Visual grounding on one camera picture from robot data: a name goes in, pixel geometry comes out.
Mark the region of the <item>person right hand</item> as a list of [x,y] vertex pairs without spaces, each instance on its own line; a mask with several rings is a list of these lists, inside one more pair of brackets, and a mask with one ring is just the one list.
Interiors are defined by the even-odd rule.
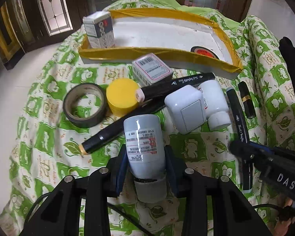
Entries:
[[272,235],[274,236],[286,235],[288,233],[290,226],[295,223],[295,216],[292,217],[293,204],[295,204],[295,202],[291,198],[286,199],[284,208],[282,212],[279,214],[279,220],[276,223],[276,226],[274,228],[274,232]]

